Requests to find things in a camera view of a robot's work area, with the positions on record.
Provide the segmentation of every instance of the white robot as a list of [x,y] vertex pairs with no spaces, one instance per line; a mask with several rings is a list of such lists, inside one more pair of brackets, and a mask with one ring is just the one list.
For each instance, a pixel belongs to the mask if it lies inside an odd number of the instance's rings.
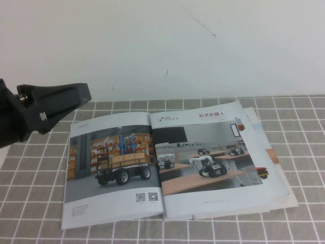
[[159,155],[157,158],[159,170],[170,169],[175,165],[175,154]]
[[222,163],[216,163],[211,156],[190,159],[191,166],[198,167],[200,176],[215,178],[227,174],[227,168]]

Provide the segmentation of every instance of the white wall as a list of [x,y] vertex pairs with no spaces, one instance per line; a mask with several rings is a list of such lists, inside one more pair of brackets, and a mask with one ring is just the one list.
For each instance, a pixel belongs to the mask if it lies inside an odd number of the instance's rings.
[[235,121],[227,121],[220,123],[186,125],[184,130],[187,141],[190,143],[199,142],[214,143],[214,146],[225,146],[236,144],[242,140],[242,137],[234,137],[230,124]]
[[94,101],[324,94],[324,13],[316,0],[0,1],[0,77],[12,91],[87,82]]
[[202,144],[214,143],[215,146],[226,145],[226,137],[222,130],[222,124],[223,123],[186,125],[184,126],[184,130],[187,141],[190,143],[198,141]]
[[231,124],[235,124],[235,121],[230,121],[229,123],[223,122],[222,124],[222,131],[224,132],[225,141],[227,145],[236,144],[238,141],[241,141],[242,137],[235,137],[232,128],[230,127]]

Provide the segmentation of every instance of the qr code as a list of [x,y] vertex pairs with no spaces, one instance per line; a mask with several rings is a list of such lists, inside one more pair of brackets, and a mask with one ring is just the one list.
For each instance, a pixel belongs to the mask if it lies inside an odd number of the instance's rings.
[[158,201],[158,193],[157,192],[149,192],[149,201]]
[[137,202],[145,202],[146,201],[146,195],[144,193],[138,193],[136,194]]

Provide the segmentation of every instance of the magazine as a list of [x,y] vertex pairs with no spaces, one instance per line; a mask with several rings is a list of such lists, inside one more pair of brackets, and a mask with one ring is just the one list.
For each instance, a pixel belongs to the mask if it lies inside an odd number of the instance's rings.
[[[239,101],[72,124],[61,227],[293,206],[283,171],[272,162],[273,150],[260,142],[263,133]],[[286,206],[278,200],[288,197],[292,202]]]

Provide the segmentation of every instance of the black wheel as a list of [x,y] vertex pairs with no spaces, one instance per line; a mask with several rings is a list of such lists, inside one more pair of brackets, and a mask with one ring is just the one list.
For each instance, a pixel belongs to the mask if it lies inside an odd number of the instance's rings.
[[126,170],[120,170],[116,176],[116,183],[119,185],[125,185],[128,181],[128,172]]
[[171,164],[168,162],[168,163],[165,163],[165,169],[170,169],[171,168]]
[[98,179],[98,183],[99,183],[100,185],[102,185],[102,186],[106,185],[107,182],[108,182],[108,180],[106,180],[106,179],[103,179],[103,178],[99,178],[99,179]]
[[211,178],[215,178],[215,177],[217,177],[217,174],[216,174],[215,171],[212,169],[212,170],[209,171],[209,176],[210,176]]
[[221,165],[220,173],[222,175],[227,174],[227,168],[223,164],[221,164],[221,163],[220,163],[220,165]]
[[144,180],[150,179],[150,177],[151,177],[150,168],[149,167],[143,167],[141,169],[140,177],[141,177],[141,179],[144,179]]

